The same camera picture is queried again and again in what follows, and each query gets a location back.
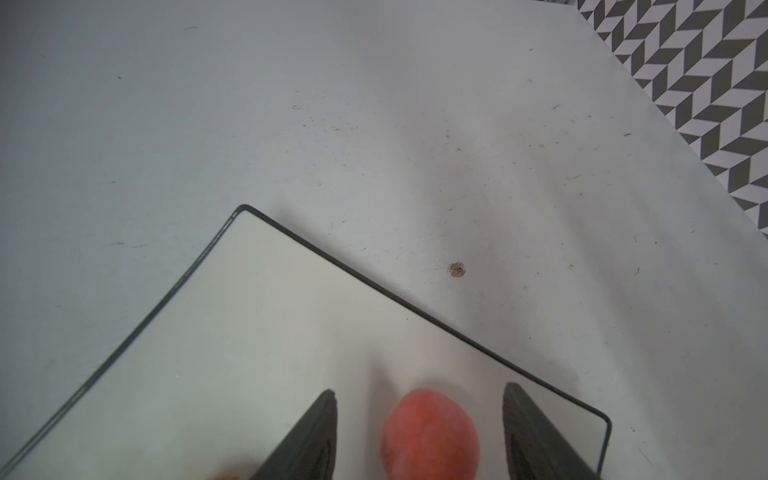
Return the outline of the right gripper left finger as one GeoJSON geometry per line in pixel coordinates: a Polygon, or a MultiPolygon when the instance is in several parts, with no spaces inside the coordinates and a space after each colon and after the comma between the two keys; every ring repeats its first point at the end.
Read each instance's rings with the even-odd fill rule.
{"type": "Polygon", "coordinates": [[[323,391],[251,480],[326,480],[336,461],[338,407],[335,393],[323,391]]]}

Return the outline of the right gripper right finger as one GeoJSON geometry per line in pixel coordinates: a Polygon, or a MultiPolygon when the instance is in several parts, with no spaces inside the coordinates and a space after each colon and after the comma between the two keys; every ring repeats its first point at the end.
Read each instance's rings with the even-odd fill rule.
{"type": "Polygon", "coordinates": [[[510,479],[599,479],[517,383],[505,386],[502,423],[510,479]]]}

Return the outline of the white square mat black border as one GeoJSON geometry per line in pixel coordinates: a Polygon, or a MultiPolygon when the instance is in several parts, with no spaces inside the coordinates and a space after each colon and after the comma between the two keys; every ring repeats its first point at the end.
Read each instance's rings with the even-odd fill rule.
{"type": "Polygon", "coordinates": [[[5,479],[246,479],[326,390],[334,475],[382,479],[380,431],[431,388],[480,440],[481,479],[507,474],[502,395],[519,384],[595,471],[612,424],[303,240],[240,206],[94,375],[3,466],[5,479]]]}

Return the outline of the red fake apple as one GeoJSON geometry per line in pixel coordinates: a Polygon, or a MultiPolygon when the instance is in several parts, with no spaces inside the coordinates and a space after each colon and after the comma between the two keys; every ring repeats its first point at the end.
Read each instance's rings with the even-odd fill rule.
{"type": "Polygon", "coordinates": [[[389,479],[474,479],[479,437],[459,404],[438,391],[419,388],[388,414],[379,454],[389,479]]]}

